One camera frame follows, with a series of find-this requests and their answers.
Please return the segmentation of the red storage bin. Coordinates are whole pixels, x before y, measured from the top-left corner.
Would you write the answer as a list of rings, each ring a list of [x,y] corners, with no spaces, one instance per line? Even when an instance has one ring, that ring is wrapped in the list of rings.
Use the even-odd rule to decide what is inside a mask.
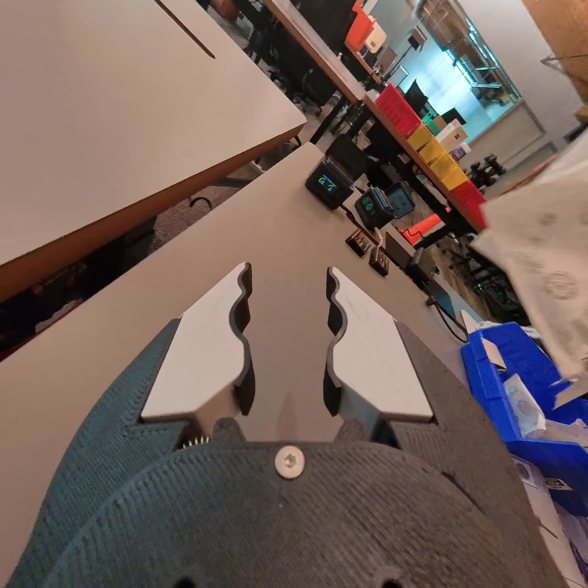
[[[481,206],[487,202],[480,190],[470,181],[467,180],[451,191],[462,208],[467,211],[469,220],[474,221],[472,225],[476,231],[480,232],[487,228],[486,219],[484,218]]]
[[[406,139],[422,124],[419,116],[393,85],[387,84],[384,87],[375,100],[375,105]]]

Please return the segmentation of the dumbbell rack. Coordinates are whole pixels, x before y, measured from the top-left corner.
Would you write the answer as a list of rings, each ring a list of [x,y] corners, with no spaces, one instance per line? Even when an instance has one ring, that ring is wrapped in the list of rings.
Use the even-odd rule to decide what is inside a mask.
[[[494,185],[497,178],[506,172],[507,169],[497,160],[496,155],[490,154],[483,161],[472,164],[467,177],[482,192],[487,187]]]

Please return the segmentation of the orange crate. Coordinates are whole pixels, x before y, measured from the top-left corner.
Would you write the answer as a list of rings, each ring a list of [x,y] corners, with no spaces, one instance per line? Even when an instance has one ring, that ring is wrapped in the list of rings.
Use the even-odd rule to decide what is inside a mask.
[[[376,19],[368,15],[361,1],[356,1],[352,7],[354,19],[345,38],[345,45],[348,49],[359,52],[365,44],[368,36],[373,32]]]

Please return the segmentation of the large printed paper lego bag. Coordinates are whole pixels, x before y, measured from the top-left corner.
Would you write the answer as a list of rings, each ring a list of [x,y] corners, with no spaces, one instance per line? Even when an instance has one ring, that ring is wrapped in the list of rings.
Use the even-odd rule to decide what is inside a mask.
[[[481,206],[473,247],[508,276],[561,374],[587,375],[587,131],[531,183]]]

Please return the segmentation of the yellow storage bin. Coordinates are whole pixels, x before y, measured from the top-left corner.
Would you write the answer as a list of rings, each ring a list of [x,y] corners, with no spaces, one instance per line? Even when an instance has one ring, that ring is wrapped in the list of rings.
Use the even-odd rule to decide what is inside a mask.
[[[435,136],[425,123],[421,123],[415,130],[406,138],[407,143],[415,151],[422,150]]]
[[[452,165],[452,167],[443,174],[440,180],[445,188],[452,192],[457,187],[468,182],[469,178],[458,165]]]
[[[418,152],[427,166],[432,166],[439,158],[447,155],[444,147],[434,136]]]
[[[439,157],[432,160],[428,165],[439,180],[446,180],[455,172],[462,172],[459,165],[447,152],[442,152]]]

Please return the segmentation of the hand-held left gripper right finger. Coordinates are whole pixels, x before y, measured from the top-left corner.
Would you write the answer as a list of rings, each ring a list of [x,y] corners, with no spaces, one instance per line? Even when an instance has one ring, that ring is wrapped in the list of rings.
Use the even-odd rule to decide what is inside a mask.
[[[397,321],[335,267],[328,267],[327,348],[323,401],[331,416],[359,421],[430,423],[434,411]]]

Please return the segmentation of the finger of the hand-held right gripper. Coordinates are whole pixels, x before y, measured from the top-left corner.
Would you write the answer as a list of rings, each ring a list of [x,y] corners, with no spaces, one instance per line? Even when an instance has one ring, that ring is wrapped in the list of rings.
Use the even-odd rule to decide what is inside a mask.
[[[570,386],[557,393],[553,409],[558,409],[571,401],[579,399],[587,394],[587,377],[579,377]]]

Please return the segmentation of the white carton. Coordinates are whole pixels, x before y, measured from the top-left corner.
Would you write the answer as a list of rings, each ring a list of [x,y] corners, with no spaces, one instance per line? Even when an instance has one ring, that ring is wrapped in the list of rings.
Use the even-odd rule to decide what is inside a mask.
[[[447,152],[452,152],[466,142],[468,135],[458,119],[448,123],[436,136],[436,140]]]

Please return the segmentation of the small black battery charger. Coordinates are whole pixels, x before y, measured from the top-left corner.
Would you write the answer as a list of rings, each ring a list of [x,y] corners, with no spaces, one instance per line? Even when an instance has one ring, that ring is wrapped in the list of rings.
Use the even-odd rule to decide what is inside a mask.
[[[386,190],[370,187],[357,199],[355,209],[364,227],[375,232],[389,222],[412,213],[415,202],[405,184],[397,182]]]

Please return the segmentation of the blue storage bin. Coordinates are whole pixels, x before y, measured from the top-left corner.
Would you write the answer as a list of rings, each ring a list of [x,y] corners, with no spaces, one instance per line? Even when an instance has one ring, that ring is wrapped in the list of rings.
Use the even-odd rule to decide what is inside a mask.
[[[571,515],[587,517],[587,449],[572,442],[523,437],[504,383],[518,375],[547,420],[587,424],[587,401],[575,399],[554,409],[556,396],[571,384],[551,358],[515,322],[469,336],[461,349],[472,395],[489,417],[509,452],[535,465],[555,482],[552,499]]]

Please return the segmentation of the lego instruction booklet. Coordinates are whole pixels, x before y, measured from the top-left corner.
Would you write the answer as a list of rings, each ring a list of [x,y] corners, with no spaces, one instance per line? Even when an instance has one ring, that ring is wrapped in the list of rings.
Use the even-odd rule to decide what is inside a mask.
[[[569,587],[587,587],[587,519],[555,503],[540,470],[511,455],[549,555]]]

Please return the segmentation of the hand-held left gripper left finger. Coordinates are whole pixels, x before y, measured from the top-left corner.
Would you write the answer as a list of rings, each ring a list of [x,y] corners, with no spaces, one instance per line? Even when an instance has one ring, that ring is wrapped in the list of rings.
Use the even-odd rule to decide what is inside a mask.
[[[255,396],[251,348],[252,267],[242,262],[188,308],[143,407],[145,422],[186,420],[212,430],[224,417],[247,416]]]

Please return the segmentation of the orange traffic cone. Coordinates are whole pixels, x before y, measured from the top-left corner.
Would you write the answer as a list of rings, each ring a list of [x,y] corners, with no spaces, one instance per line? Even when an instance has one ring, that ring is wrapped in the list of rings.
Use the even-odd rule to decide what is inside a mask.
[[[431,215],[407,229],[400,229],[399,232],[411,246],[416,247],[416,244],[426,235],[444,226],[445,223],[440,217]]]

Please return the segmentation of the heap of white paper bags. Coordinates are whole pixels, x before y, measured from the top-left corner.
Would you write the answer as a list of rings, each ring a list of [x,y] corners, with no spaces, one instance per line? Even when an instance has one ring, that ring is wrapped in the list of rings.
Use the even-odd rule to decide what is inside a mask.
[[[471,391],[506,443],[543,443],[587,452],[587,400],[553,409],[571,385],[516,325],[470,335],[462,348]]]

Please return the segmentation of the black battery charger case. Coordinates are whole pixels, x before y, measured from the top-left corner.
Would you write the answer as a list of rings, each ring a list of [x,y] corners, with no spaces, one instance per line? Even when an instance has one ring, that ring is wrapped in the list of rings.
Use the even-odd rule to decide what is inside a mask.
[[[352,195],[355,182],[368,170],[369,157],[349,134],[338,136],[305,182],[306,189],[329,209]]]

